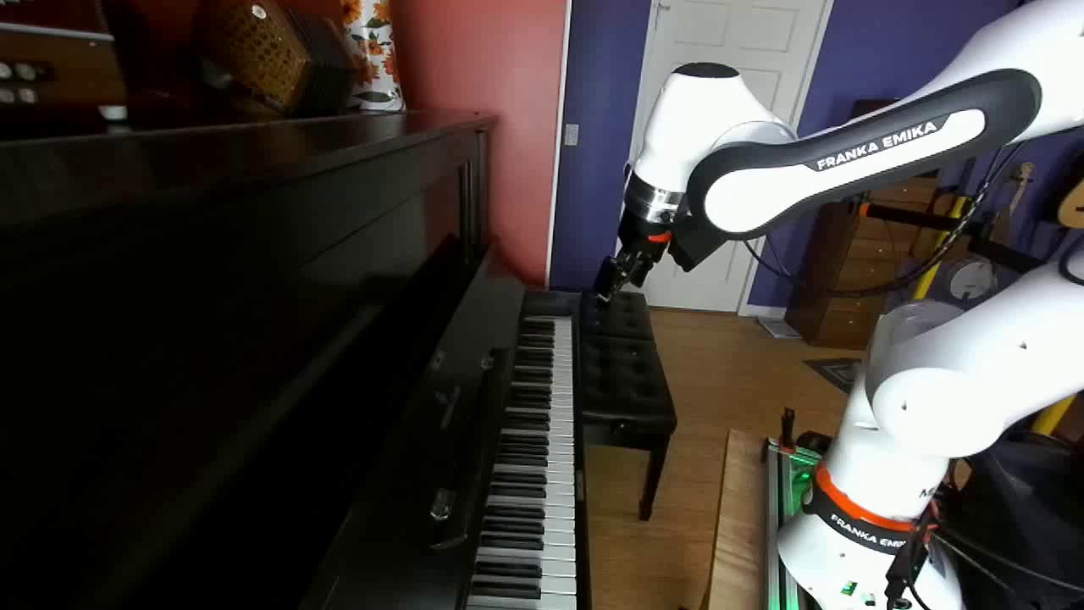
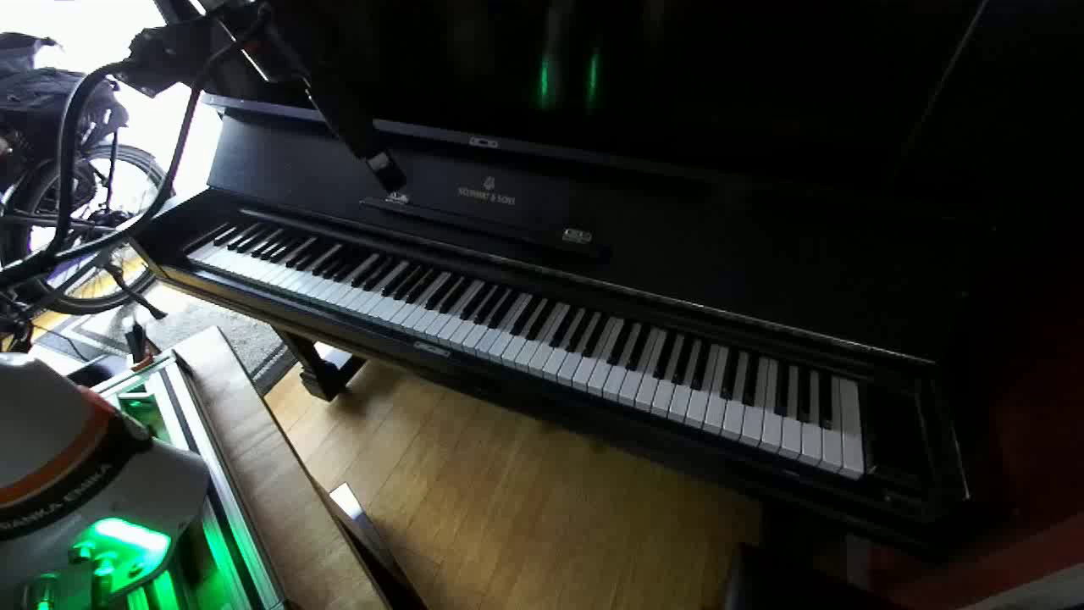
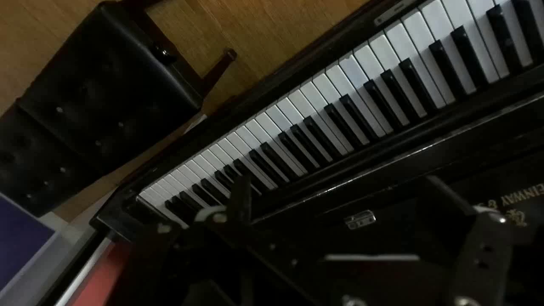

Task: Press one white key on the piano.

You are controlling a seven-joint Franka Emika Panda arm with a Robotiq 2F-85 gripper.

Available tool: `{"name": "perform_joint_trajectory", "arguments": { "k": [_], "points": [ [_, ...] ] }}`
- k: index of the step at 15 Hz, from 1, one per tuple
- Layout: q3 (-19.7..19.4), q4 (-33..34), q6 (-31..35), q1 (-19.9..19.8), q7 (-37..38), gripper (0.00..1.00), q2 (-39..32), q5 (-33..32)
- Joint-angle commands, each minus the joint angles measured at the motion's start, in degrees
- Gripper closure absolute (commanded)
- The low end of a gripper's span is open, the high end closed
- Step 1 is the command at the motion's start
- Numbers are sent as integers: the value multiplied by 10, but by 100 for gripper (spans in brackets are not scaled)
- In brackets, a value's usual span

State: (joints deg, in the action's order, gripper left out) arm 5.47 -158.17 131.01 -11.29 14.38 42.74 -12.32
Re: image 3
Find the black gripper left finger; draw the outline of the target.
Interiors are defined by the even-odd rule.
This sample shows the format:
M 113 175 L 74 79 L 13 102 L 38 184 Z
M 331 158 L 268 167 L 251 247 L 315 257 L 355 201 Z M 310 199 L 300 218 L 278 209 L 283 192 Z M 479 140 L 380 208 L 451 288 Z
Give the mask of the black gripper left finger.
M 225 206 L 200 209 L 183 230 L 147 225 L 110 293 L 110 306 L 208 306 L 219 294 L 253 306 L 253 262 L 242 232 L 251 218 L 251 177 L 239 175 Z

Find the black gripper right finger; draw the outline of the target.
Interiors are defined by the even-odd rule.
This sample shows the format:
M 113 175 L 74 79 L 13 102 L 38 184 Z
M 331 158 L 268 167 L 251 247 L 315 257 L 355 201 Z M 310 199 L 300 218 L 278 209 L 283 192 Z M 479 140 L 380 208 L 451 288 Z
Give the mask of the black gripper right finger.
M 502 306 L 513 235 L 502 215 L 477 209 L 438 177 L 424 177 L 419 213 L 448 276 L 443 306 Z

